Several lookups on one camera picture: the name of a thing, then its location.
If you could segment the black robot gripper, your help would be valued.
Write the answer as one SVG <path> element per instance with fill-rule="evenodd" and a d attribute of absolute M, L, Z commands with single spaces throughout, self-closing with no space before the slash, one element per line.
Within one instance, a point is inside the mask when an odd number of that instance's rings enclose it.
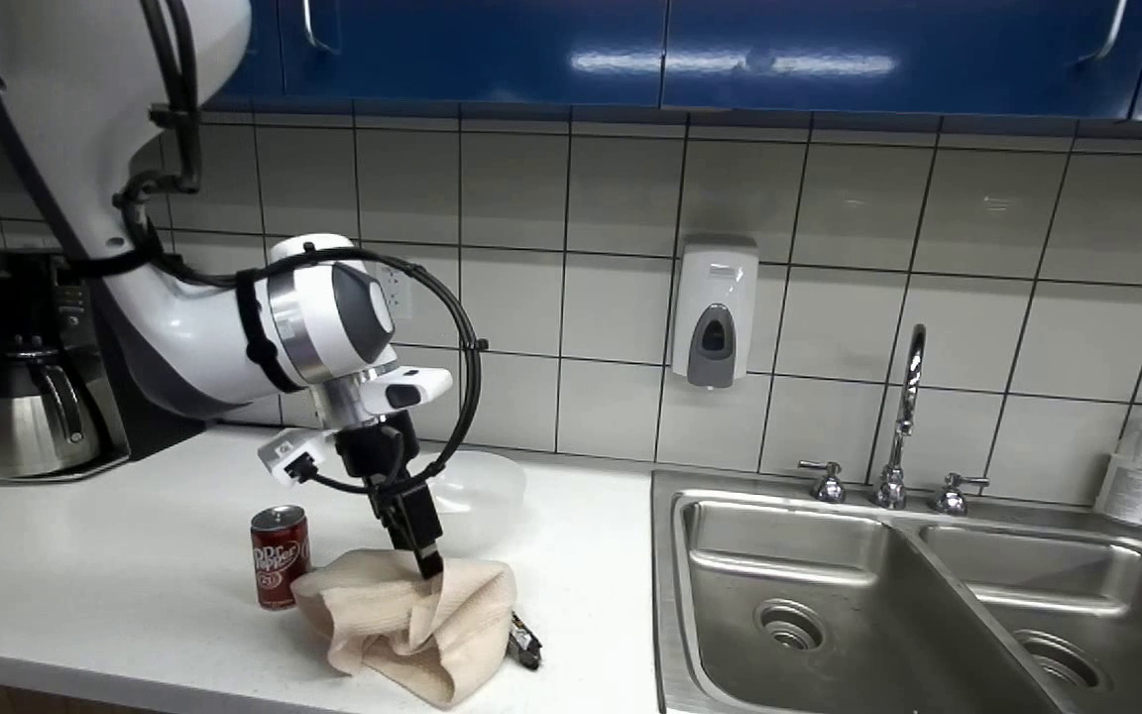
<path fill-rule="evenodd" d="M 410 470 L 418 452 L 420 438 L 410 416 L 336 432 L 336 454 L 346 470 L 363 481 L 389 539 L 418 555 L 420 580 L 435 580 L 446 576 L 446 555 L 435 549 L 439 514 L 434 493 Z"/>

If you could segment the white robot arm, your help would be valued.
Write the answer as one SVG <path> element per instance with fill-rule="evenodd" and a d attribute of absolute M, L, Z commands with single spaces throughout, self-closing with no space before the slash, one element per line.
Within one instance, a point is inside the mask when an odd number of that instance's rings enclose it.
<path fill-rule="evenodd" d="M 410 458 L 414 413 L 451 376 L 397 355 L 387 263 L 336 229 L 231 265 L 178 247 L 258 229 L 258 171 L 208 121 L 250 36 L 256 0 L 0 0 L 0 141 L 155 408 L 313 397 L 392 548 L 435 576 L 439 514 Z"/>

